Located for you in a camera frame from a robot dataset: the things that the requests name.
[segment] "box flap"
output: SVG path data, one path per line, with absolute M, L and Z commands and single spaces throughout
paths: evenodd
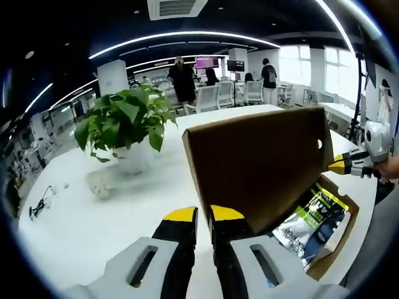
M 230 207 L 255 231 L 282 216 L 334 160 L 322 107 L 196 126 L 183 141 L 206 217 L 210 204 Z

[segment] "black shirt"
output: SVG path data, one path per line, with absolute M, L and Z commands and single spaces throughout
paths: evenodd
M 186 64 L 177 65 L 169 69 L 168 77 L 173 79 L 176 96 L 179 102 L 191 102 L 195 100 L 194 71 Z
M 273 66 L 265 65 L 262 69 L 263 87 L 275 89 L 277 73 Z

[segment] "white desk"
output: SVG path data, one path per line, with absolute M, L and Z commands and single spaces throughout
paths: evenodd
M 345 106 L 344 104 L 319 103 L 319 105 L 323 106 L 327 112 L 336 115 L 337 117 L 342 118 L 349 123 L 352 121 L 352 118 L 355 117 L 355 110 Z
M 172 124 L 166 126 L 162 152 L 151 170 L 135 176 L 128 192 L 115 194 L 106 201 L 90 192 L 85 176 L 89 171 L 116 167 L 116 161 L 101 164 L 77 148 L 53 159 L 37 179 L 21 214 L 19 234 L 26 251 L 57 288 L 90 283 L 103 274 L 108 259 L 139 237 L 150 237 L 166 214 L 192 205 L 200 208 L 181 141 L 185 128 L 278 109 L 272 105 L 258 105 L 178 118 L 178 128 Z M 335 154 L 353 148 L 353 144 L 334 132 L 332 141 Z M 327 177 L 340 187 L 340 193 L 347 193 L 360 207 L 351 235 L 322 277 L 323 282 L 339 283 L 365 238 L 374 208 L 377 180 L 334 173 L 327 173 Z M 65 183 L 69 183 L 67 189 L 63 188 Z M 50 209 L 44 209 L 32 222 L 28 217 L 29 206 L 37 205 L 49 184 L 57 187 L 57 197 L 52 199 Z M 222 298 L 212 253 L 208 226 L 200 211 L 196 262 L 187 298 Z

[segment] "person's hand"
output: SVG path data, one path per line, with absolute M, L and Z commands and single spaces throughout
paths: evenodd
M 394 157 L 389 155 L 387 160 L 376 164 L 374 169 L 378 170 L 385 179 L 399 178 L 399 155 Z

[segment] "ceiling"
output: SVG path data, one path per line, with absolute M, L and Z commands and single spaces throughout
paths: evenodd
M 360 40 L 353 17 L 336 0 L 325 2 L 347 33 Z M 159 21 L 150 21 L 147 0 L 114 5 L 100 1 L 95 5 L 82 3 L 79 6 L 35 2 L 34 5 L 24 4 L 24 7 L 11 5 L 9 9 L 9 14 L 16 16 L 15 21 L 0 21 L 2 38 L 7 42 L 0 69 L 6 106 L 0 109 L 1 122 L 23 113 L 40 91 L 53 83 L 28 114 L 48 109 L 63 96 L 93 80 L 98 66 L 115 59 L 123 59 L 129 66 L 176 55 L 225 54 L 228 49 L 237 47 L 231 44 L 250 50 L 272 48 L 232 37 L 179 36 L 125 45 L 88 59 L 98 51 L 137 37 L 201 30 L 247 35 L 279 45 L 306 43 L 315 47 L 345 47 L 334 24 L 315 0 L 209 0 L 198 17 Z M 32 50 L 34 55 L 25 59 Z

